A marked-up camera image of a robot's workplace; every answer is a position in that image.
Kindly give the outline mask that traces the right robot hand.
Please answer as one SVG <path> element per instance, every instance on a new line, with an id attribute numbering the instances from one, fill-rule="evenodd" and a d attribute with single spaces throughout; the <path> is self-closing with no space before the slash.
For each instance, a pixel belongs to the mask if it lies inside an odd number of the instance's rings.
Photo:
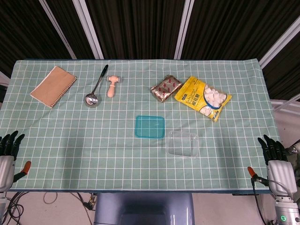
<path id="1" fill-rule="evenodd" d="M 287 160 L 285 148 L 279 141 L 274 141 L 267 135 L 258 138 L 267 168 L 267 178 L 258 176 L 252 167 L 247 170 L 251 176 L 252 186 L 259 182 L 269 187 L 273 195 L 293 197 L 297 192 L 292 164 Z"/>

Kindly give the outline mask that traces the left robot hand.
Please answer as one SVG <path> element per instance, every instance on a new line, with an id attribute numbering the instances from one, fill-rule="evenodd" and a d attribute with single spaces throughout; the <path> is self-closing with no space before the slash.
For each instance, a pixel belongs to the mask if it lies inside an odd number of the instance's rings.
<path id="1" fill-rule="evenodd" d="M 30 170 L 31 162 L 27 161 L 24 168 L 15 174 L 15 162 L 21 141 L 25 134 L 18 135 L 18 131 L 0 138 L 0 192 L 7 192 L 12 184 L 26 176 Z"/>

